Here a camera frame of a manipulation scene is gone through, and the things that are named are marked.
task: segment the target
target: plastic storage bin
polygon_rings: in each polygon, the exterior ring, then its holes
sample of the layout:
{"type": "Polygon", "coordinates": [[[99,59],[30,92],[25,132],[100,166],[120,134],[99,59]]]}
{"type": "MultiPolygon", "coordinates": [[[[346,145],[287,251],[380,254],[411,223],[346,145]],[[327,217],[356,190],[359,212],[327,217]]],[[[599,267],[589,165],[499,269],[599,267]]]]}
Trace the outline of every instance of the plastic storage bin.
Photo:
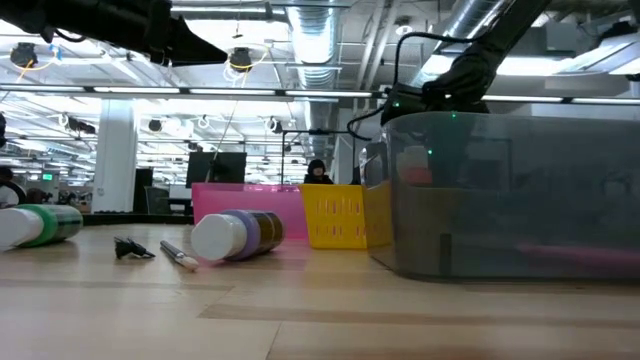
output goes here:
{"type": "Polygon", "coordinates": [[[300,185],[314,249],[366,249],[362,187],[300,185]]]}
{"type": "Polygon", "coordinates": [[[286,240],[306,240],[302,196],[297,186],[244,185],[221,183],[193,184],[194,220],[197,224],[209,214],[243,209],[275,213],[287,229],[286,240]]]}
{"type": "Polygon", "coordinates": [[[396,273],[640,280],[640,122],[433,112],[382,131],[363,196],[396,273]]]}

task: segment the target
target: table surface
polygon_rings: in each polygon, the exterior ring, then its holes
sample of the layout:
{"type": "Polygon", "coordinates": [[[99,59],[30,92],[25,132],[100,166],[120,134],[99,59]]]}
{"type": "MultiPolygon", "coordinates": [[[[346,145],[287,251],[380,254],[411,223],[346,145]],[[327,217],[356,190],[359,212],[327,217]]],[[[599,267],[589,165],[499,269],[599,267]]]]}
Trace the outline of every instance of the table surface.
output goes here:
{"type": "Polygon", "coordinates": [[[443,285],[399,278],[357,251],[285,242],[196,273],[188,226],[86,228],[0,253],[7,359],[640,359],[640,289],[443,285]],[[114,236],[157,257],[115,260],[114,236]]]}

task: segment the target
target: desk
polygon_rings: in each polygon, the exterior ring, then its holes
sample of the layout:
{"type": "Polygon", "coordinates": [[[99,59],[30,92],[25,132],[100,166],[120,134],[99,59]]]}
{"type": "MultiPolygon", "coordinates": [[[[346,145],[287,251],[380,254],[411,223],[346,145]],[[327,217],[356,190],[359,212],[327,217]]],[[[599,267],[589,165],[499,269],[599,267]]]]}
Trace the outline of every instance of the desk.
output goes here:
{"type": "Polygon", "coordinates": [[[169,206],[171,205],[182,205],[184,206],[184,215],[192,216],[193,215],[193,205],[192,200],[187,198],[169,198],[169,206]]]}

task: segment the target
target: white column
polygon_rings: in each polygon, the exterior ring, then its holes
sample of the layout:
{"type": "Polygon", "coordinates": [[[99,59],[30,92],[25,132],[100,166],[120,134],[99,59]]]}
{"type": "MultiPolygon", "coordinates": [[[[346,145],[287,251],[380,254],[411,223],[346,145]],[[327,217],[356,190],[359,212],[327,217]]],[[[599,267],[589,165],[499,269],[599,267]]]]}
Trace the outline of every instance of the white column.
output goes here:
{"type": "Polygon", "coordinates": [[[133,100],[103,100],[91,211],[133,210],[138,150],[133,100]]]}
{"type": "Polygon", "coordinates": [[[629,81],[631,97],[640,97],[640,81],[629,81]]]}
{"type": "MultiPolygon", "coordinates": [[[[631,97],[640,98],[640,81],[629,81],[629,90],[631,92],[631,97]]],[[[640,120],[640,106],[634,106],[633,112],[633,118],[635,120],[640,120]]]]}

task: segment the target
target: gray translucent bin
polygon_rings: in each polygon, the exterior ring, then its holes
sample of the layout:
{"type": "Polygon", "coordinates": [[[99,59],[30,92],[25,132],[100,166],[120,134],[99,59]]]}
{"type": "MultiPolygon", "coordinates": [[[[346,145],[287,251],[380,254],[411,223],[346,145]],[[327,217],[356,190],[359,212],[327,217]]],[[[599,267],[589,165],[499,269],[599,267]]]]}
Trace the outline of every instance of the gray translucent bin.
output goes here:
{"type": "Polygon", "coordinates": [[[640,121],[423,113],[360,156],[370,255],[415,279],[640,279],[640,121]]]}

